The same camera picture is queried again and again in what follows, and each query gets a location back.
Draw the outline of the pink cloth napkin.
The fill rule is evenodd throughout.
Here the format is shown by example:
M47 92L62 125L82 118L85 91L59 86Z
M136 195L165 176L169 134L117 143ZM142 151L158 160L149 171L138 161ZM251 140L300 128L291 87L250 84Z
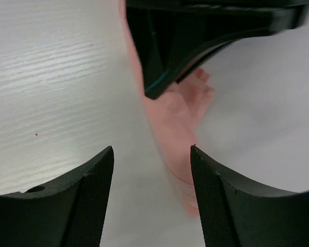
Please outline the pink cloth napkin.
M144 95L142 67L127 24L126 2L119 1L124 36L134 79L151 131L186 212L199 209L191 172L191 146L198 144L196 127L213 99L209 73L196 68L180 83L172 83L156 100Z

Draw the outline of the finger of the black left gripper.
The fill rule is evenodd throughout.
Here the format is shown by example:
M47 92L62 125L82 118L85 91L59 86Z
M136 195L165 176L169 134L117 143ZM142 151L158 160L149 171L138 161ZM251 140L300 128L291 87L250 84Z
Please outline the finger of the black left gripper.
M233 42L296 29L308 15L309 1L126 1L150 99Z

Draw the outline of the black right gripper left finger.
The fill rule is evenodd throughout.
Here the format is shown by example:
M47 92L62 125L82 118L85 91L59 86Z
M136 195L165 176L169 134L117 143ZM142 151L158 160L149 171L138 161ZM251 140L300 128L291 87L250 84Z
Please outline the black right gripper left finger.
M108 146L26 192L0 196L0 246L99 246L114 168Z

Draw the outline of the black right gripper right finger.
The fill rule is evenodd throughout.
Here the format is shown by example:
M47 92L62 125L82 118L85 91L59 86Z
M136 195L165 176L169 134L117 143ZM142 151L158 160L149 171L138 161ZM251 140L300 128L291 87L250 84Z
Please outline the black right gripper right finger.
M264 185L196 146L191 169L207 247L309 246L309 191Z

